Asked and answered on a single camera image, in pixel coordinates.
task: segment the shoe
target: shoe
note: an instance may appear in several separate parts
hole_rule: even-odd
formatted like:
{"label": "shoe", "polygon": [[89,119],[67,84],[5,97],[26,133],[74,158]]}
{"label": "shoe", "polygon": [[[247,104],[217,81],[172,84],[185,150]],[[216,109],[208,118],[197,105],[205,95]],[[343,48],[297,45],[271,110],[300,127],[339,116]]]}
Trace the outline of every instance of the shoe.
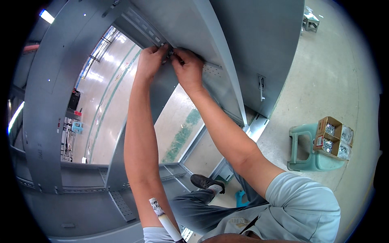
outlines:
{"label": "shoe", "polygon": [[226,191],[224,190],[224,184],[222,182],[218,182],[216,180],[212,180],[208,177],[205,177],[203,175],[199,174],[193,174],[191,176],[191,182],[193,185],[197,186],[198,188],[201,189],[208,189],[208,187],[212,185],[219,185],[223,188],[223,190],[220,192],[220,194],[224,194]]}

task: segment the green plastic stool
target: green plastic stool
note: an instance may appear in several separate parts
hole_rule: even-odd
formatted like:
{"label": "green plastic stool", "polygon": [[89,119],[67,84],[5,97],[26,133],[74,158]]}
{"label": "green plastic stool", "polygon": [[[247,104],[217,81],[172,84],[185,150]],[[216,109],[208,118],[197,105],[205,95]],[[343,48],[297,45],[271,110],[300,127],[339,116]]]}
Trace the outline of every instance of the green plastic stool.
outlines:
{"label": "green plastic stool", "polygon": [[[288,170],[300,172],[329,171],[338,169],[344,165],[344,161],[333,159],[313,150],[316,130],[317,123],[304,124],[289,129],[289,136],[292,138],[292,156],[287,164]],[[297,160],[297,142],[299,135],[308,135],[310,141],[312,141],[310,144],[311,153],[306,160]]]}

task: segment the shirt sleeve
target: shirt sleeve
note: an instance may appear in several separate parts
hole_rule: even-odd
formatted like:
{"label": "shirt sleeve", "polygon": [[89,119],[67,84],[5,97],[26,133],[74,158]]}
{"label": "shirt sleeve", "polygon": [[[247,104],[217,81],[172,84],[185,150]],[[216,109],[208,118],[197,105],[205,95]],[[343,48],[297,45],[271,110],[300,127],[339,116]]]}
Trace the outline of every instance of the shirt sleeve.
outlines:
{"label": "shirt sleeve", "polygon": [[145,243],[174,243],[164,227],[145,227],[143,228]]}
{"label": "shirt sleeve", "polygon": [[311,242],[335,240],[340,221],[340,207],[329,188],[308,177],[283,172],[270,183],[265,197],[274,207],[275,218],[278,211],[287,213],[295,222],[294,225],[296,222],[301,224],[300,231],[302,227],[309,229],[311,233],[308,234],[308,239]]}

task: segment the light blue t-shirt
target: light blue t-shirt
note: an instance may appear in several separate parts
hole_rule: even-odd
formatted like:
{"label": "light blue t-shirt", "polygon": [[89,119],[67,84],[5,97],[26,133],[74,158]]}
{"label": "light blue t-shirt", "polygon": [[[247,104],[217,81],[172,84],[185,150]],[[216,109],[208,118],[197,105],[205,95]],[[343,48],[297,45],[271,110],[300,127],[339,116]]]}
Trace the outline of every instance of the light blue t-shirt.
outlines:
{"label": "light blue t-shirt", "polygon": [[[250,231],[263,240],[333,242],[340,208],[333,192],[308,177],[290,172],[276,176],[266,190],[267,205],[230,214],[198,242],[223,233],[239,234],[258,216]],[[162,227],[143,228],[146,243],[174,242]]]}

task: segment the person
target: person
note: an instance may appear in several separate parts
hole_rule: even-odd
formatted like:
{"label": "person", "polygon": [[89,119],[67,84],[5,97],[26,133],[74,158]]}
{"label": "person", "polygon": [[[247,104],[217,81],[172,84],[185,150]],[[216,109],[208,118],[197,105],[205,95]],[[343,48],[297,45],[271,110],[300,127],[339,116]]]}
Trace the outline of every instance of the person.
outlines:
{"label": "person", "polygon": [[170,57],[178,81],[200,112],[213,142],[229,162],[250,203],[240,208],[207,205],[215,195],[224,193],[224,184],[201,175],[192,175],[191,182],[203,190],[168,201],[159,177],[149,93],[167,50],[164,45],[141,51],[128,106],[124,163],[145,242],[173,242],[154,213],[150,198],[159,201],[177,229],[175,219],[203,235],[199,242],[333,242],[340,208],[332,191],[267,160],[257,144],[203,88],[203,62],[186,49],[173,49]]}

